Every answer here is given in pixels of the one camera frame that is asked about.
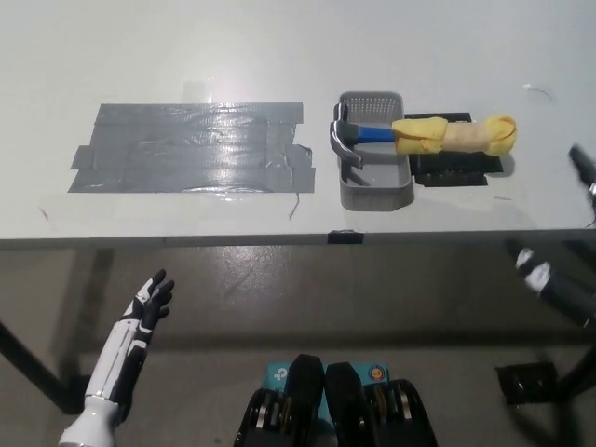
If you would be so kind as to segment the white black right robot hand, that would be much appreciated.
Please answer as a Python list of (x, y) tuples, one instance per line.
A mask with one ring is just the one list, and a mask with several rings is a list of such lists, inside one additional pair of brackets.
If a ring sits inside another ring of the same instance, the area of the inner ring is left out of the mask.
[[(589, 203), (595, 210), (595, 163), (583, 148), (574, 144), (569, 158), (579, 181), (586, 187)], [(509, 248), (515, 268), (525, 285), (539, 299), (555, 308), (582, 328), (595, 327), (595, 289), (541, 261), (530, 248), (513, 244)]]

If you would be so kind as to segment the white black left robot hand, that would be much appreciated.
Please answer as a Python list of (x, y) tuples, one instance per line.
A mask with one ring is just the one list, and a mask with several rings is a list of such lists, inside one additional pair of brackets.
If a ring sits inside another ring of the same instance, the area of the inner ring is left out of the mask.
[(90, 376), (83, 411), (64, 429), (60, 446), (115, 446), (115, 431), (132, 406), (157, 323), (169, 314), (174, 281), (159, 270), (136, 292), (114, 324)]

